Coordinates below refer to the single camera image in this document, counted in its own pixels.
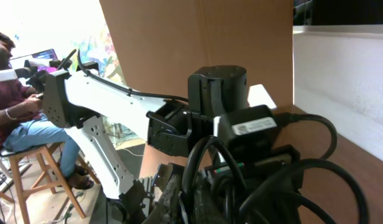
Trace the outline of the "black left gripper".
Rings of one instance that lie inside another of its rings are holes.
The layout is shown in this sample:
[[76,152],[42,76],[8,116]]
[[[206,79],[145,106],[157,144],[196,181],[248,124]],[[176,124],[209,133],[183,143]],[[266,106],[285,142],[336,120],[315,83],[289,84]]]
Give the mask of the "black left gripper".
[[[291,146],[284,146],[272,151],[261,161],[239,163],[248,191],[252,191],[254,187],[292,162],[294,158],[298,159],[299,153]],[[161,164],[152,185],[164,191],[170,179],[174,175],[181,176],[183,170],[184,167],[178,164]],[[236,197],[233,173],[230,168],[225,163],[216,161],[215,165],[205,167],[198,174],[204,179],[206,187],[210,191],[211,201],[208,207],[216,208],[225,216],[225,219],[229,219],[231,212],[236,210],[236,205],[242,202],[241,198]],[[263,204],[256,208],[269,223],[300,223],[299,206],[299,202],[268,196],[264,199]]]

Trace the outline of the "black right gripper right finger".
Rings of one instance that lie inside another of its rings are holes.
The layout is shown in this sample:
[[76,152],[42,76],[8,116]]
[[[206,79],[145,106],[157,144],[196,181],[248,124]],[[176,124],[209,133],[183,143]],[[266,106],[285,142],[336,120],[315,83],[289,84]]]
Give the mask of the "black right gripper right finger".
[[224,215],[219,212],[203,180],[196,180],[193,199],[194,224],[229,224]]

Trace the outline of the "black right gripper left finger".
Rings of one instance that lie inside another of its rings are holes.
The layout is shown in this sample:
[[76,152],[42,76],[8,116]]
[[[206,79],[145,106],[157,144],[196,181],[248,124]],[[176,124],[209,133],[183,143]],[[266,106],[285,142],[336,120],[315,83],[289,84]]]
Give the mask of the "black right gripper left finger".
[[179,191],[182,177],[175,174],[168,181],[153,211],[143,224],[176,224],[180,223]]

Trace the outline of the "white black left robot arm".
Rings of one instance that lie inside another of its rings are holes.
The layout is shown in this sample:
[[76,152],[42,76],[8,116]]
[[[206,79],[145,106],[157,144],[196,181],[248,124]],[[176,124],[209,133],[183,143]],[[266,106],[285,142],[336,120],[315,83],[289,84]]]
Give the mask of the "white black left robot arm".
[[[135,91],[92,68],[59,70],[47,76],[44,111],[86,154],[122,223],[299,223],[301,172],[240,211],[254,189],[300,160],[293,146],[274,147],[282,121],[266,105],[247,105],[246,77],[236,65],[202,67],[182,98]],[[148,214],[150,195],[118,157],[104,117],[187,160],[159,167],[162,195]]]

